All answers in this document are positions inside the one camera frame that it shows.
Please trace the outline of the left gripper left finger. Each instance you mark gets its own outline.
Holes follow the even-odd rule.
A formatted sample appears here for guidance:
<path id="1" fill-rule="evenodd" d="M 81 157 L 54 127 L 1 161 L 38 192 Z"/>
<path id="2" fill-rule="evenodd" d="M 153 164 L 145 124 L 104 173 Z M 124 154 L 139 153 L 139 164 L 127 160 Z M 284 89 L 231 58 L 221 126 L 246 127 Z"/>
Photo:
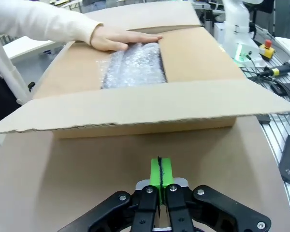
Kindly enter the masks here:
<path id="1" fill-rule="evenodd" d="M 133 194 L 118 191 L 84 213 L 61 232 L 120 232 L 128 227 L 132 232 L 151 232 L 160 207 L 162 158 L 151 161 L 149 183 Z"/>

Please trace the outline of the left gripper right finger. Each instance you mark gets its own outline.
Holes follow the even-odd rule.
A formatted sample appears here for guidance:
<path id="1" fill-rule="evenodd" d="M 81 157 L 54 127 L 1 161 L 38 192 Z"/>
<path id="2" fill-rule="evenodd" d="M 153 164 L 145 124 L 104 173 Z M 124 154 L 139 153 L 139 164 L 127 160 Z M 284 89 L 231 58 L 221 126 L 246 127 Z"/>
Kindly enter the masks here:
<path id="1" fill-rule="evenodd" d="M 169 158 L 159 159 L 159 175 L 161 202 L 174 232 L 192 232 L 194 222 L 215 232 L 267 232 L 271 228 L 267 216 L 209 186 L 191 190 L 187 184 L 176 183 Z"/>

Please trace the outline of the person's left hand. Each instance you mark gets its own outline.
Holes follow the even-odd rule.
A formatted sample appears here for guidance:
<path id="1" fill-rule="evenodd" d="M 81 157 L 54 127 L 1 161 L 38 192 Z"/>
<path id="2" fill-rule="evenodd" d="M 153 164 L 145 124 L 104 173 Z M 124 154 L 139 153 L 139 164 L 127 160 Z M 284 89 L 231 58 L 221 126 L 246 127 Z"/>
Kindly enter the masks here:
<path id="1" fill-rule="evenodd" d="M 100 51 L 124 51 L 130 43 L 155 43 L 160 39 L 162 35 L 97 26 L 92 33 L 90 45 Z"/>

